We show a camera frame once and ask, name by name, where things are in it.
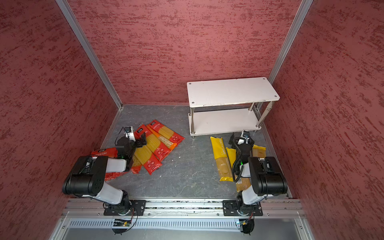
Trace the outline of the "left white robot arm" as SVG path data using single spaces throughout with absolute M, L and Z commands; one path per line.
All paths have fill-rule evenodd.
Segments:
M 88 155 L 79 157 L 63 183 L 62 192 L 78 198 L 92 198 L 103 203 L 105 216 L 142 216 L 145 200 L 131 201 L 128 193 L 106 183 L 108 173 L 127 173 L 134 163 L 136 149 L 147 144 L 146 137 L 120 138 L 119 158 Z

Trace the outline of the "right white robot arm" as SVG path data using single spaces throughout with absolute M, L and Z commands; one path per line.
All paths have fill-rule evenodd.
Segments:
M 253 216 L 260 202 L 288 192 L 286 178 L 274 157 L 256 157 L 252 150 L 254 140 L 248 131 L 240 136 L 232 134 L 229 145 L 236 151 L 232 165 L 234 183 L 248 178 L 251 185 L 241 190 L 236 199 L 235 210 L 239 216 Z

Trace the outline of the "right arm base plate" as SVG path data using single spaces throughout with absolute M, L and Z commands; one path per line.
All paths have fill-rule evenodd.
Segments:
M 263 210 L 260 203 L 254 205 L 240 204 L 234 200 L 223 201 L 223 212 L 224 216 L 239 216 L 239 217 L 250 217 L 251 215 L 256 217 L 263 216 Z

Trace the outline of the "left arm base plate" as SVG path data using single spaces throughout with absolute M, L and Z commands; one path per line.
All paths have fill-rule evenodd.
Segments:
M 129 206 L 104 204 L 104 216 L 142 216 L 146 207 L 146 200 L 130 200 Z

